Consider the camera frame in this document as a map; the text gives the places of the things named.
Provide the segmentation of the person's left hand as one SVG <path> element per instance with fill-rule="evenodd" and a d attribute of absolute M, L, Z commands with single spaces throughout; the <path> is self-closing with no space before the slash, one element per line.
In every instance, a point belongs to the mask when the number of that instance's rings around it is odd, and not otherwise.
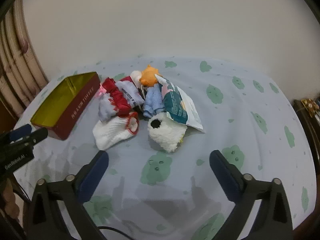
<path fill-rule="evenodd" d="M 16 204 L 16 196 L 14 194 L 10 179 L 6 180 L 5 188 L 2 191 L 1 195 L 4 200 L 5 213 L 12 219 L 19 221 L 18 217 L 20 214 L 20 208 Z"/>

